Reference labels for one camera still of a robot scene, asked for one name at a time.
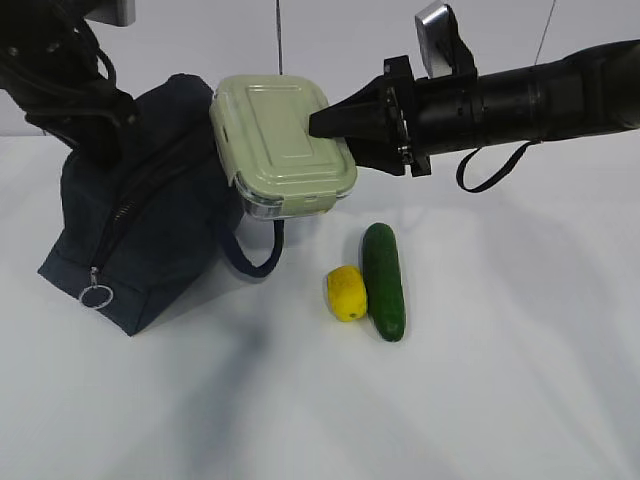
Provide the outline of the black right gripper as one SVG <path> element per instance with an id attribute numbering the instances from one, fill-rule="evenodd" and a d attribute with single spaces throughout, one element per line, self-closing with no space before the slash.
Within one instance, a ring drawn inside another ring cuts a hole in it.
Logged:
<path id="1" fill-rule="evenodd" d="M 407 55 L 385 59 L 380 79 L 309 117 L 311 136 L 345 138 L 357 166 L 393 176 L 404 176 L 406 168 L 413 177 L 431 174 L 417 133 L 416 82 Z"/>

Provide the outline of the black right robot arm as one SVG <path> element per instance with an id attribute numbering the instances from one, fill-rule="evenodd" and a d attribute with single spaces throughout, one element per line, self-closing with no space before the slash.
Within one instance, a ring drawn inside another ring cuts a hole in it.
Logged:
<path id="1" fill-rule="evenodd" d="M 309 117 L 310 135 L 345 140 L 357 165 L 415 177 L 431 174 L 434 155 L 638 127 L 636 40 L 489 75 L 468 58 L 462 72 L 434 79 L 415 78 L 408 57 L 392 57 L 382 75 Z"/>

